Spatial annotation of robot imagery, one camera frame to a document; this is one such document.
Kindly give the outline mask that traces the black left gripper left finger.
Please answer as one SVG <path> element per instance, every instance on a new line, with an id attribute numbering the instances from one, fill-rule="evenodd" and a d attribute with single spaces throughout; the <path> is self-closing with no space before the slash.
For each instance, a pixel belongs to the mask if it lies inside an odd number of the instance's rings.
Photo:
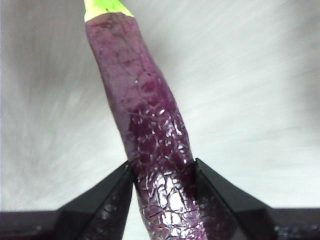
<path id="1" fill-rule="evenodd" d="M 57 210 L 0 213 L 2 240 L 121 240 L 132 199 L 123 163 L 97 185 Z"/>

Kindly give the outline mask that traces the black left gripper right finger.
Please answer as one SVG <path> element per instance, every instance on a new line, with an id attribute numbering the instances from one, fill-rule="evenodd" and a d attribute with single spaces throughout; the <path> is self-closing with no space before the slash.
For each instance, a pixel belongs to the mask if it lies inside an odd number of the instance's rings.
<path id="1" fill-rule="evenodd" d="M 236 187 L 200 159 L 196 199 L 209 240 L 318 240 L 318 208 L 273 208 Z"/>

